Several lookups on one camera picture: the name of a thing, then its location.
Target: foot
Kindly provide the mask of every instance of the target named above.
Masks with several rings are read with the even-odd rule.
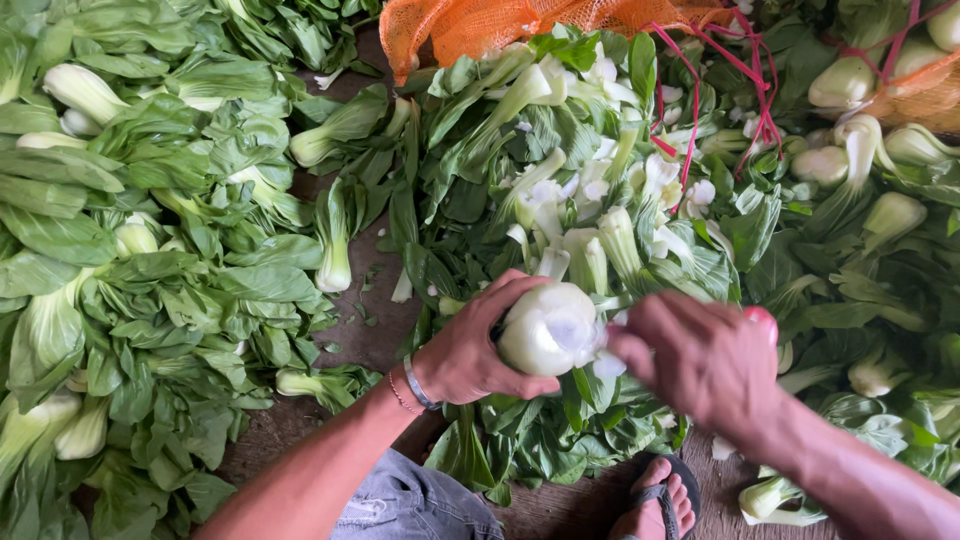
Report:
[[[686,497],[680,475],[670,474],[670,462],[662,457],[654,459],[647,470],[630,489],[635,493],[652,485],[657,485],[666,479],[666,490],[670,493],[673,511],[677,514],[677,526],[680,528],[680,537],[683,538],[692,528],[697,517],[690,509],[690,499]],[[663,513],[660,500],[653,499],[641,504],[620,516],[613,524],[609,538],[618,539],[624,534],[632,534],[640,540],[664,540],[666,527],[663,525]]]

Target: thin bracelet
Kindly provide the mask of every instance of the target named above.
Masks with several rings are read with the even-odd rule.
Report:
[[[403,405],[403,406],[405,406],[405,407],[407,407],[407,410],[409,410],[410,412],[416,414],[417,416],[422,415],[423,413],[422,413],[421,411],[414,410],[412,407],[410,407],[410,406],[407,404],[407,402],[403,401],[403,398],[400,397],[399,392],[396,391],[396,386],[394,386],[394,370],[390,370],[390,373],[389,373],[389,375],[387,375],[387,377],[390,379],[390,387],[394,389],[394,395],[396,396],[396,398],[397,398],[398,400],[400,400],[400,404]]]
[[[410,383],[410,389],[413,390],[414,395],[420,400],[421,405],[425,406],[428,410],[437,410],[442,406],[430,401],[430,398],[426,397],[423,389],[420,388],[420,383],[417,381],[417,377],[414,376],[414,364],[410,359],[410,355],[403,357],[403,371],[407,374],[407,382]]]

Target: jeans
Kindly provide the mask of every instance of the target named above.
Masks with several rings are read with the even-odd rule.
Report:
[[[350,498],[332,540],[503,540],[490,509],[457,480],[393,449]]]

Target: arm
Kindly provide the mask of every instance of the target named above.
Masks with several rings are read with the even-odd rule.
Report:
[[[532,399],[558,390],[556,378],[527,377],[508,368],[490,341],[490,330],[503,312],[544,281],[548,279],[508,271],[420,349],[413,357],[414,375],[427,397],[459,405],[493,392]],[[300,441],[233,495],[197,534],[198,540],[328,537],[376,461],[423,412],[403,366],[391,373],[393,387],[390,377],[384,377]]]
[[[748,317],[670,292],[644,298],[626,328],[610,329],[611,351],[635,377],[748,459],[791,479],[849,536],[955,537],[960,498],[780,390],[776,342],[768,313]]]

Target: right hand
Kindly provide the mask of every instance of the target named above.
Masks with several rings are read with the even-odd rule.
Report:
[[[762,309],[745,314],[665,291],[640,299],[627,326],[610,326],[608,335],[608,349],[634,377],[738,447],[786,396],[776,383],[777,322]]]

